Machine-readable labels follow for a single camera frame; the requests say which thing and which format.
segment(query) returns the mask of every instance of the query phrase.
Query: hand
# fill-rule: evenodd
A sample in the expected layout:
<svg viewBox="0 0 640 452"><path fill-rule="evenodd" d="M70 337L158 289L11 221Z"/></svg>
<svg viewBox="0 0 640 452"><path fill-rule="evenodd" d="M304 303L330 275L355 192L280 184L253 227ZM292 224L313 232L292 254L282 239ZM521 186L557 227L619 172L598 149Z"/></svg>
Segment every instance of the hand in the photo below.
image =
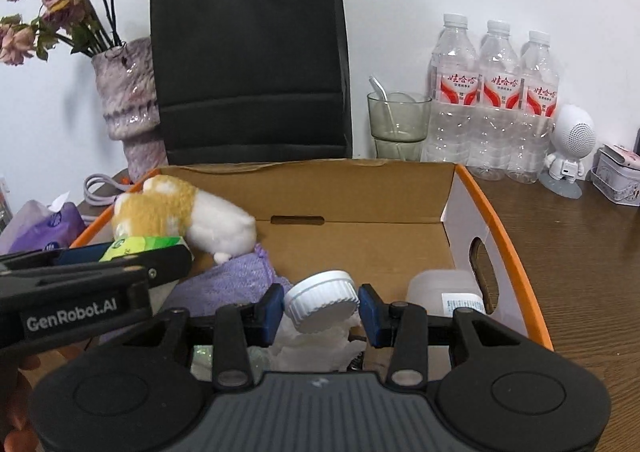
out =
<svg viewBox="0 0 640 452"><path fill-rule="evenodd" d="M24 371L37 369L39 366L40 359L37 356L30 356L20 364L20 368ZM15 428L4 440L4 452L34 452L38 446L38 438L27 419L30 393L31 385L19 372L15 391L9 397L6 415L4 415Z"/></svg>

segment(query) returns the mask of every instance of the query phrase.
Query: glass cup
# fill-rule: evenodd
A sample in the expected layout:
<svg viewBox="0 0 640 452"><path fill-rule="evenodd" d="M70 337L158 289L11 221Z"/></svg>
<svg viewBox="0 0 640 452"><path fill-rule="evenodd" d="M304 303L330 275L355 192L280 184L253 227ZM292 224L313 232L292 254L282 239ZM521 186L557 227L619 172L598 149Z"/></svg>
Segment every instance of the glass cup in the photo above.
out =
<svg viewBox="0 0 640 452"><path fill-rule="evenodd" d="M376 157L420 161L427 137L431 99L418 93L369 93L369 125Z"/></svg>

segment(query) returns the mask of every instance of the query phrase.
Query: cardboard box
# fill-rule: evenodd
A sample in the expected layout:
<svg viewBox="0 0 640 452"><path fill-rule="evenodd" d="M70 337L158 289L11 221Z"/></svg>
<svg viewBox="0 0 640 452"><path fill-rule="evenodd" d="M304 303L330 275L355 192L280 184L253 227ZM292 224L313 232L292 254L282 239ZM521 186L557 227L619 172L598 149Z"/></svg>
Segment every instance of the cardboard box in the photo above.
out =
<svg viewBox="0 0 640 452"><path fill-rule="evenodd" d="M471 270L484 242L499 301L492 317L552 348L529 280L507 233L462 166L386 160L165 167L153 172L193 183L255 216L258 240L279 275L295 283L340 269L371 283L386 302L404 300L427 269ZM142 184L136 185L140 190ZM113 207L74 246L113 239ZM195 272L212 265L198 254Z"/></svg>

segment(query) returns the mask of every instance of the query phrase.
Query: white bottle cap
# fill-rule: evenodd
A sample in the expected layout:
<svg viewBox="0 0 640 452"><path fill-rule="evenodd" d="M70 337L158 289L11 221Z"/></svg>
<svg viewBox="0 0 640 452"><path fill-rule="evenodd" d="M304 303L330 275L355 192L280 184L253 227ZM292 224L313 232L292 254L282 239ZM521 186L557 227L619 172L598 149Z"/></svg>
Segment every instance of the white bottle cap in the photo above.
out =
<svg viewBox="0 0 640 452"><path fill-rule="evenodd" d="M551 44L551 35L544 31L529 31L529 41L548 46Z"/></svg>
<svg viewBox="0 0 640 452"><path fill-rule="evenodd" d="M503 20L488 20L486 28L489 33L505 33L508 35L511 31L509 23Z"/></svg>
<svg viewBox="0 0 640 452"><path fill-rule="evenodd" d="M318 333L353 315L360 301L347 272L333 270L310 276L284 296L285 313L301 333Z"/></svg>
<svg viewBox="0 0 640 452"><path fill-rule="evenodd" d="M455 26L456 28L466 28L468 24L466 17L464 15L458 15L457 13L445 13L444 14L444 25L445 26Z"/></svg>

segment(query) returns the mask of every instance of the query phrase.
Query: plush toy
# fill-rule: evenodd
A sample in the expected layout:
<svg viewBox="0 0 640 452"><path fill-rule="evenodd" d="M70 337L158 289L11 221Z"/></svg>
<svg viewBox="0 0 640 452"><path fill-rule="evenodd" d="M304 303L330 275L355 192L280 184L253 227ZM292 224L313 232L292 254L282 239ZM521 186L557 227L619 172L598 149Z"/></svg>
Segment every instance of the plush toy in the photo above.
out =
<svg viewBox="0 0 640 452"><path fill-rule="evenodd" d="M235 204L181 179L159 175L145 181L138 194L121 194L115 203L113 233L181 236L213 255L217 264L248 254L256 243L255 219Z"/></svg>

